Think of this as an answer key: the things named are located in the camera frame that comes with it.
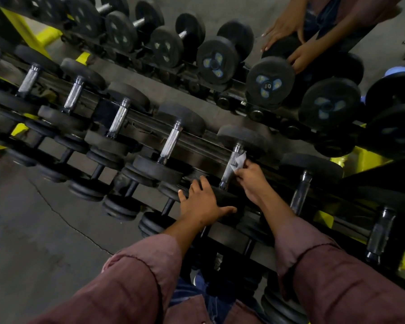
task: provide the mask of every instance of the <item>blue jeans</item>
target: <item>blue jeans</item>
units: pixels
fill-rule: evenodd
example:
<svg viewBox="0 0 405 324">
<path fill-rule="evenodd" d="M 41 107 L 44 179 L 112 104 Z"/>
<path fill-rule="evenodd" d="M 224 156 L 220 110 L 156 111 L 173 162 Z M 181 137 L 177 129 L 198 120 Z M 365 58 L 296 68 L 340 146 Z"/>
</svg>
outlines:
<svg viewBox="0 0 405 324">
<path fill-rule="evenodd" d="M 233 295 L 228 295 L 227 292 L 225 292 L 225 296 L 222 297 L 215 297 L 207 294 L 206 290 L 208 284 L 205 282 L 200 272 L 198 272 L 195 277 L 195 284 L 196 286 L 194 286 L 193 284 L 189 284 L 184 279 L 179 277 L 177 287 L 171 298 L 169 307 L 178 305 L 181 302 L 188 300 L 190 297 L 194 297 L 195 295 L 202 295 L 212 323 L 222 324 L 225 321 L 232 306 L 234 305 L 236 298 Z M 255 298 L 252 298 L 251 300 L 241 301 L 245 305 L 253 309 L 256 312 L 257 316 L 263 322 L 270 323 L 270 321 L 264 314 L 264 310 L 262 310 Z"/>
<path fill-rule="evenodd" d="M 317 39 L 323 37 L 336 26 L 339 5 L 341 0 L 330 0 L 321 13 L 317 16 L 308 3 L 304 19 L 304 39 L 307 41 L 318 33 Z M 360 40 L 365 37 L 375 26 L 359 28 L 347 36 L 333 48 L 341 52 L 349 52 Z"/>
</svg>

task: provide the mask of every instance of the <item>floor crack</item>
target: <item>floor crack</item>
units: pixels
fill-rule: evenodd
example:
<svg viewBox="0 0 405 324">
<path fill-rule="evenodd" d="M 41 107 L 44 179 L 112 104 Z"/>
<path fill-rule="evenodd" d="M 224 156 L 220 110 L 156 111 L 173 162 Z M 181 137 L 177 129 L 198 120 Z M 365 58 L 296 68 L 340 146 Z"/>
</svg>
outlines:
<svg viewBox="0 0 405 324">
<path fill-rule="evenodd" d="M 48 200 L 43 196 L 42 192 L 39 190 L 38 186 L 29 178 L 27 177 L 27 180 L 29 181 L 29 183 L 35 188 L 36 192 L 38 193 L 38 195 L 40 195 L 40 197 L 42 198 L 42 200 L 48 205 L 48 207 L 51 209 L 52 212 L 56 213 L 57 215 L 59 215 L 59 217 L 66 223 L 66 225 L 68 225 L 71 229 L 73 229 L 75 232 L 81 234 L 82 236 L 84 236 L 86 239 L 88 239 L 91 243 L 93 243 L 94 245 L 96 245 L 99 249 L 101 249 L 102 251 L 107 252 L 109 255 L 113 255 L 110 251 L 108 251 L 107 249 L 103 248 L 102 246 L 100 246 L 99 244 L 97 244 L 91 237 L 87 236 L 86 234 L 84 234 L 83 232 L 81 232 L 79 229 L 77 229 L 76 227 L 72 226 L 63 216 L 62 214 L 60 214 L 59 212 L 55 211 L 54 208 L 51 206 L 51 204 L 48 202 Z"/>
</svg>

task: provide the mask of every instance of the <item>jeans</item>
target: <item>jeans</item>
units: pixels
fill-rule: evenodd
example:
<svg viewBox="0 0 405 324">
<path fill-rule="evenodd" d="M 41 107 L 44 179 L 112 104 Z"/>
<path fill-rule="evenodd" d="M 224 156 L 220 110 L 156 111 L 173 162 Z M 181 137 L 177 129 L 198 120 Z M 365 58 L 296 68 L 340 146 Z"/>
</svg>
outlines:
<svg viewBox="0 0 405 324">
<path fill-rule="evenodd" d="M 208 284 L 205 282 L 200 272 L 198 272 L 195 277 L 195 284 L 196 286 L 194 286 L 193 284 L 189 284 L 184 279 L 179 277 L 178 284 L 171 298 L 169 307 L 178 305 L 195 295 L 202 295 L 205 301 L 205 307 L 207 309 L 207 312 L 209 313 L 212 323 L 222 324 L 225 321 L 232 306 L 234 305 L 236 298 L 233 295 L 229 295 L 227 293 L 228 291 L 226 291 L 225 295 L 223 295 L 222 297 L 207 294 L 206 289 L 208 287 Z M 251 300 L 241 301 L 245 305 L 253 309 L 256 312 L 257 316 L 263 322 L 270 323 L 255 298 L 252 298 Z"/>
<path fill-rule="evenodd" d="M 317 16 L 311 9 L 310 3 L 306 10 L 306 16 L 304 18 L 304 39 L 308 41 L 316 33 L 318 33 L 317 39 L 323 37 L 330 32 L 333 27 L 336 26 L 335 21 L 337 18 L 339 5 L 341 0 L 330 0 L 321 13 Z M 349 52 L 358 42 L 365 37 L 374 26 L 362 27 L 351 33 L 344 38 L 340 43 L 335 45 L 333 49 L 341 52 Z"/>
</svg>

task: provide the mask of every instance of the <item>concrete floor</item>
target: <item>concrete floor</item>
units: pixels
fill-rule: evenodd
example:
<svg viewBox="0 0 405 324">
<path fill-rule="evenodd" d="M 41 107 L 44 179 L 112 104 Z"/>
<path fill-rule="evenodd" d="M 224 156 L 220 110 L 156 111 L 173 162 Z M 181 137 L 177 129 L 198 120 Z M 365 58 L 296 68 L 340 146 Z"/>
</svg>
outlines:
<svg viewBox="0 0 405 324">
<path fill-rule="evenodd" d="M 199 12 L 206 24 L 207 35 L 216 34 L 218 27 L 232 18 L 241 18 L 260 36 L 284 9 L 288 0 L 156 0 L 164 12 L 165 22 L 173 24 L 185 10 Z M 403 13 L 378 25 L 353 52 L 364 61 L 366 71 L 361 84 L 365 92 L 386 69 L 405 65 L 401 60 L 405 39 L 405 0 L 400 5 Z M 41 25 L 30 23 L 33 29 Z M 259 59 L 262 41 L 256 38 L 255 47 L 247 62 Z M 78 52 L 56 42 L 49 47 L 53 59 L 77 57 Z M 155 101 L 179 101 L 205 118 L 214 132 L 225 123 L 239 124 L 259 130 L 272 141 L 272 155 L 279 158 L 284 152 L 299 151 L 316 154 L 300 141 L 288 141 L 280 136 L 269 136 L 266 127 L 246 118 L 197 100 L 185 93 L 113 64 L 98 60 L 93 66 L 107 80 L 125 81 L 146 93 Z M 46 141 L 42 148 L 53 154 L 60 148 Z M 94 163 L 76 154 L 70 163 L 90 172 Z M 111 180 L 113 171 L 102 179 Z M 156 190 L 138 188 L 135 196 L 149 206 L 161 210 L 166 197 Z M 171 216 L 178 215 L 175 205 Z M 36 169 L 26 169 L 4 157 L 0 161 L 0 323 L 21 323 L 69 298 L 77 289 L 93 279 L 102 264 L 117 250 L 140 239 L 137 229 L 139 217 L 121 223 L 102 213 L 100 203 L 91 203 L 70 194 L 65 184 L 53 184 L 40 178 Z M 211 235 L 224 244 L 243 250 L 246 239 L 232 229 L 218 224 Z M 252 255 L 255 260 L 274 268 L 271 248 L 257 245 Z M 258 294 L 264 287 L 262 282 Z"/>
</svg>

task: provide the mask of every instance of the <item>person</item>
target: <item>person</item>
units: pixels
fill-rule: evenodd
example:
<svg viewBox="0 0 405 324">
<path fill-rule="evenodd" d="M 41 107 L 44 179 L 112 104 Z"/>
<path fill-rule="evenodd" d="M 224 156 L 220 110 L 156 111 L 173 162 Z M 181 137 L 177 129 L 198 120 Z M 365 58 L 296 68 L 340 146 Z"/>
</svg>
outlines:
<svg viewBox="0 0 405 324">
<path fill-rule="evenodd" d="M 282 294 L 288 299 L 294 290 L 312 324 L 405 323 L 404 290 L 295 216 L 257 164 L 247 160 L 236 175 L 275 237 Z M 31 323 L 263 323 L 256 310 L 238 300 L 228 307 L 207 302 L 203 292 L 190 287 L 192 296 L 173 297 L 182 257 L 195 236 L 236 211 L 219 208 L 207 179 L 200 182 L 192 182 L 188 198 L 179 191 L 181 215 L 163 234 L 113 255 L 93 281 Z"/>
<path fill-rule="evenodd" d="M 295 34 L 302 45 L 288 58 L 296 73 L 302 72 L 328 49 L 349 52 L 378 23 L 402 11 L 401 0 L 290 0 L 267 29 L 261 52 L 279 39 Z"/>
</svg>

